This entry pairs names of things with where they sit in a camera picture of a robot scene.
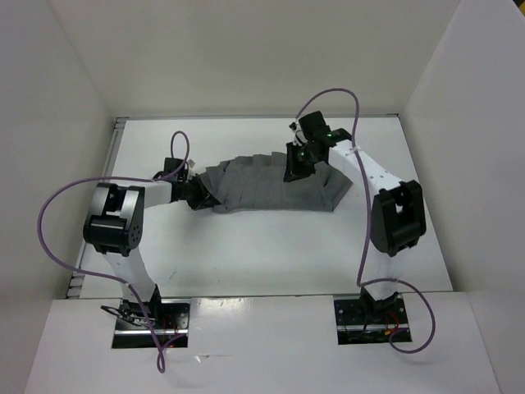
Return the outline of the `grey pleated skirt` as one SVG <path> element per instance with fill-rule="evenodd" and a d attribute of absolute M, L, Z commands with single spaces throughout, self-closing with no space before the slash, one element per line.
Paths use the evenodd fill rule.
<path fill-rule="evenodd" d="M 238 156 L 207 167 L 200 174 L 218 201 L 215 213 L 249 210 L 332 212 L 352 186 L 340 171 L 325 163 L 302 180 L 285 182 L 286 155 L 273 152 Z"/>

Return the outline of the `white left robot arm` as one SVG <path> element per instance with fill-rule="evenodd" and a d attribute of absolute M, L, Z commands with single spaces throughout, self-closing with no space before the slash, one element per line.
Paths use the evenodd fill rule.
<path fill-rule="evenodd" d="M 84 222 L 83 237 L 112 268 L 122 291 L 122 318 L 134 315 L 145 328 L 163 318 L 158 285 L 149 276 L 139 245 L 147 208 L 186 202 L 193 210 L 219 204 L 206 173 L 193 174 L 181 159 L 166 158 L 151 180 L 116 179 L 97 184 Z"/>

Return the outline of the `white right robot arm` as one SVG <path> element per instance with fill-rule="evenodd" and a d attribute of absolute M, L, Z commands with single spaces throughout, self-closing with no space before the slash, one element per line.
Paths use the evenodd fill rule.
<path fill-rule="evenodd" d="M 379 322 L 399 294 L 396 256 L 413 248 L 427 231 L 422 187 L 388 172 L 359 148 L 356 125 L 351 132 L 332 130 L 316 111 L 289 128 L 294 138 L 286 144 L 285 182 L 303 180 L 316 172 L 317 164 L 325 163 L 364 192 L 367 222 L 356 279 L 359 312 L 369 323 Z"/>

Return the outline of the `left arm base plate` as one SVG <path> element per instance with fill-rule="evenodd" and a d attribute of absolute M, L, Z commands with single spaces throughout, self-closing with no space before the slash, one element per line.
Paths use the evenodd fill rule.
<path fill-rule="evenodd" d="M 190 299 L 164 299 L 156 316 L 149 315 L 161 346 L 186 348 L 189 341 Z M 146 319 L 139 309 L 121 302 L 118 307 L 103 305 L 101 310 L 116 318 L 112 349 L 155 348 Z"/>

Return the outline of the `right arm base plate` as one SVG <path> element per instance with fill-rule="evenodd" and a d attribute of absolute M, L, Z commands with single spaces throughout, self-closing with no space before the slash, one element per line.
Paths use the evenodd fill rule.
<path fill-rule="evenodd" d="M 366 311 L 358 295 L 335 297 L 333 306 L 339 346 L 388 343 L 390 335 L 394 335 L 394 343 L 412 341 L 402 297 L 377 312 Z"/>

